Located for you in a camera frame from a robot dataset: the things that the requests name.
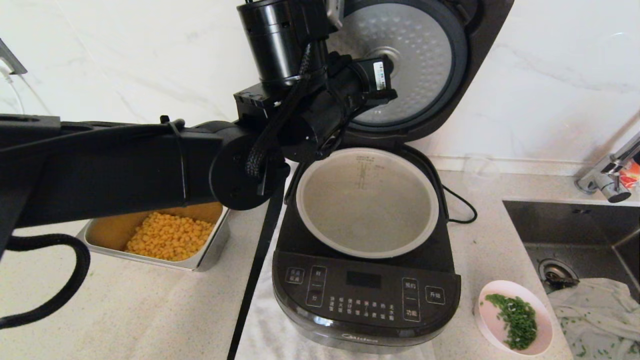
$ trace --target white bowl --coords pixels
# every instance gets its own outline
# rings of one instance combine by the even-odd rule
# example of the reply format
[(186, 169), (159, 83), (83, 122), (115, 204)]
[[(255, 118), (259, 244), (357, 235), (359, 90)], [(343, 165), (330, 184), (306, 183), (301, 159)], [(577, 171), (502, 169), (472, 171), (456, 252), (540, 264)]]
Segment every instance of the white bowl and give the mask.
[(298, 213), (320, 241), (360, 258), (391, 258), (424, 243), (438, 222), (431, 181), (387, 151), (351, 148), (313, 163), (300, 178)]
[[(485, 296), (490, 294), (500, 294), (511, 298), (517, 296), (531, 304), (531, 307), (536, 311), (538, 335), (529, 347), (524, 350), (515, 350), (510, 349), (509, 346), (504, 343), (504, 340), (507, 339), (508, 329), (504, 329), (504, 320), (497, 319), (500, 309), (490, 301), (484, 299)], [(544, 353), (549, 348), (549, 345), (551, 345), (554, 333), (549, 312), (544, 304), (542, 304), (531, 291), (515, 282), (497, 280), (485, 285), (482, 291), (480, 291), (480, 296), (478, 296), (478, 300), (474, 306), (474, 316), (476, 318), (476, 325), (478, 329), (480, 329), (480, 332), (482, 332), (482, 335), (489, 340), (492, 345), (506, 352), (523, 356), (536, 356)]]

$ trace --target midea logo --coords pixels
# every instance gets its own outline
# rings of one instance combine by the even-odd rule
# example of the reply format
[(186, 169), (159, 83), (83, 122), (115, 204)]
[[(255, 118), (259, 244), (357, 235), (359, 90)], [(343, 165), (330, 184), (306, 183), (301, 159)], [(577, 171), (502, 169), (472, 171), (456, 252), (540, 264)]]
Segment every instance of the midea logo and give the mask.
[(342, 337), (345, 339), (349, 339), (349, 340), (355, 340), (355, 341), (365, 341), (368, 343), (377, 343), (378, 340), (374, 340), (374, 339), (369, 339), (369, 338), (361, 338), (359, 336), (353, 336), (351, 334), (342, 334)]

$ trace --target kitchen sink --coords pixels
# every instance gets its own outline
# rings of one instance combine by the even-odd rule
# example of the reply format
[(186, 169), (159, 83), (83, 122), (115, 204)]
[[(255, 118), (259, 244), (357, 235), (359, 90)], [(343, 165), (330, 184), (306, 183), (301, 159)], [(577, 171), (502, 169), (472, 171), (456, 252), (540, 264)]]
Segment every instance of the kitchen sink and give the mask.
[(503, 203), (547, 293), (575, 279), (606, 277), (627, 284), (640, 302), (640, 208)]

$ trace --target control panel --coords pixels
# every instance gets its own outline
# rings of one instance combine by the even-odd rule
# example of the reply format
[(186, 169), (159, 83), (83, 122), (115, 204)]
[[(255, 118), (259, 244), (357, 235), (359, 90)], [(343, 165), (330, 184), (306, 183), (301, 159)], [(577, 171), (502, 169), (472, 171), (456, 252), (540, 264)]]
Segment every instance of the control panel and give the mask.
[(278, 254), (276, 268), (297, 304), (347, 322), (416, 327), (457, 307), (460, 296), (460, 277), (423, 269), (286, 252)]

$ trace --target white cloth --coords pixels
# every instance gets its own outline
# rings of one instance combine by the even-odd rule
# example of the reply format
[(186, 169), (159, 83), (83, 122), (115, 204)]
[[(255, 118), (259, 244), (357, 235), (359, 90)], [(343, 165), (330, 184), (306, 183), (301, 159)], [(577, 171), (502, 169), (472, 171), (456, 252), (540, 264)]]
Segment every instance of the white cloth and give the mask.
[(280, 224), (286, 210), (283, 206), (271, 247), (262, 266), (253, 294), (244, 331), (236, 352), (237, 360), (435, 360), (430, 342), (412, 347), (400, 354), (359, 354), (314, 343), (302, 336), (280, 309), (271, 283), (271, 260)]
[(610, 279), (581, 279), (549, 294), (576, 359), (640, 359), (640, 304)]

